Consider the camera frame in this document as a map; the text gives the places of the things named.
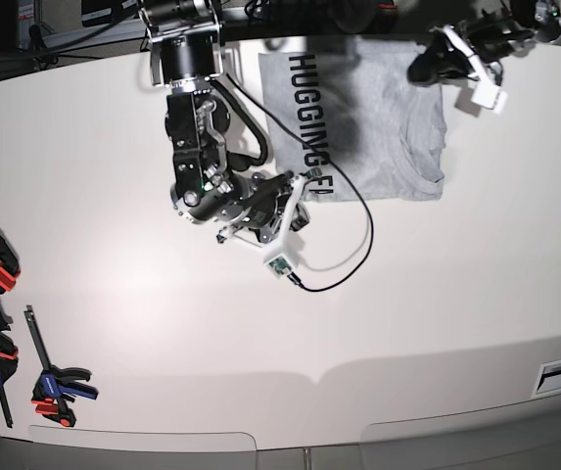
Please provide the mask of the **right arm black robot arm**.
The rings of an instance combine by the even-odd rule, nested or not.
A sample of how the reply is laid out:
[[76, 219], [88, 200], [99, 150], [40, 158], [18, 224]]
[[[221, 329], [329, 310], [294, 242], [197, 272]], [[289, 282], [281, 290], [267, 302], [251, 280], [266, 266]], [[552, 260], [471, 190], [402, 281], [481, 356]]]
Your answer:
[[307, 178], [266, 178], [266, 136], [219, 81], [222, 12], [216, 1], [140, 1], [150, 42], [151, 80], [169, 89], [164, 120], [173, 153], [170, 194], [193, 224], [221, 221], [217, 240], [234, 240], [273, 261], [289, 253], [289, 234], [308, 223]]

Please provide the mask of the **left arm black robot arm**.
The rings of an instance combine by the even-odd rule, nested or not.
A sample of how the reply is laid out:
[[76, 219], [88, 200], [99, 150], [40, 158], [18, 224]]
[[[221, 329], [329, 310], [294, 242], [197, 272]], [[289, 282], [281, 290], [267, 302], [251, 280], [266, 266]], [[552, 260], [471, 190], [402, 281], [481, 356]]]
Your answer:
[[561, 1], [511, 1], [474, 20], [432, 29], [433, 39], [407, 69], [418, 86], [471, 79], [499, 86], [501, 60], [532, 43], [561, 37]]

